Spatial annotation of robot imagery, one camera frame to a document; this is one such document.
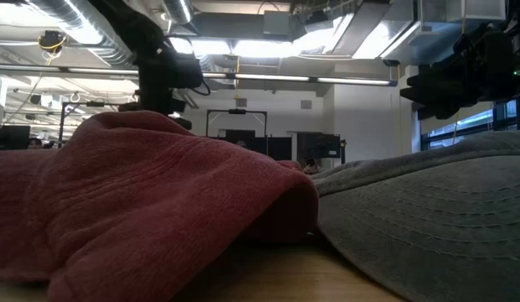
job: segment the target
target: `desk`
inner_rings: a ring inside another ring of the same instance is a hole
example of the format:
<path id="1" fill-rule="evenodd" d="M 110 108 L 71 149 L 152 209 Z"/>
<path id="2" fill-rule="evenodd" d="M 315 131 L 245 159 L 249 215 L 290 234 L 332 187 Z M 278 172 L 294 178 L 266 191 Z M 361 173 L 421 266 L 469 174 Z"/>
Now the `desk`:
<path id="1" fill-rule="evenodd" d="M 1 302 L 43 302 L 45 288 L 0 284 Z M 234 245 L 173 302 L 399 302 L 324 244 Z"/>

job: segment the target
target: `gray fabric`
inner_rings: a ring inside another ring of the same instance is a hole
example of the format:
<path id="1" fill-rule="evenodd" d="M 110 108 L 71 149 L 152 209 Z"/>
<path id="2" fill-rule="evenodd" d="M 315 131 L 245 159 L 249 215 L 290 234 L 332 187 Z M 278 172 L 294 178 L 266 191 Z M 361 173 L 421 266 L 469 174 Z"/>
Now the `gray fabric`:
<path id="1" fill-rule="evenodd" d="M 520 301 L 520 132 L 315 176 L 319 227 L 412 301 Z"/>

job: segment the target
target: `terry cloth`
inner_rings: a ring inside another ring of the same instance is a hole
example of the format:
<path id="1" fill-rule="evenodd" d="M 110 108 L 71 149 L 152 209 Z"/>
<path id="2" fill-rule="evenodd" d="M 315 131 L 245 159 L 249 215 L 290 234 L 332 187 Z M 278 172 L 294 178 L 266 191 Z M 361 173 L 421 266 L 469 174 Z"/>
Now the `terry cloth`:
<path id="1" fill-rule="evenodd" d="M 0 152 L 0 280 L 50 279 L 56 302 L 168 302 L 240 235 L 306 236 L 317 206 L 291 164 L 102 113 L 61 150 Z"/>
<path id="2" fill-rule="evenodd" d="M 520 301 L 520 132 L 315 176 L 319 229 L 418 302 Z"/>

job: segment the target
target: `table surface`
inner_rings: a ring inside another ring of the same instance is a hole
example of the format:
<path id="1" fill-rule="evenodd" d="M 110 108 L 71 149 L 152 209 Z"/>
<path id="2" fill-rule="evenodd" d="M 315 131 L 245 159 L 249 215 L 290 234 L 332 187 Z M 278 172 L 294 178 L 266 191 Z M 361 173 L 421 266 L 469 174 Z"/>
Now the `table surface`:
<path id="1" fill-rule="evenodd" d="M 1 302 L 45 301 L 45 286 L 0 284 Z M 182 301 L 398 302 L 325 244 L 228 248 L 182 290 Z"/>

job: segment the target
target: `red fabric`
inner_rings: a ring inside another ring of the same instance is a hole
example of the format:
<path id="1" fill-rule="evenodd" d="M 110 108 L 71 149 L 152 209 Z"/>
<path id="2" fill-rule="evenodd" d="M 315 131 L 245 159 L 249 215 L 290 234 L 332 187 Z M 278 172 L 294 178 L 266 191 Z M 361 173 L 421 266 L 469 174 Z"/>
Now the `red fabric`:
<path id="1" fill-rule="evenodd" d="M 103 113 L 60 151 L 0 152 L 0 279 L 51 279 L 57 302 L 167 302 L 240 234 L 299 240 L 317 206 L 292 164 Z"/>

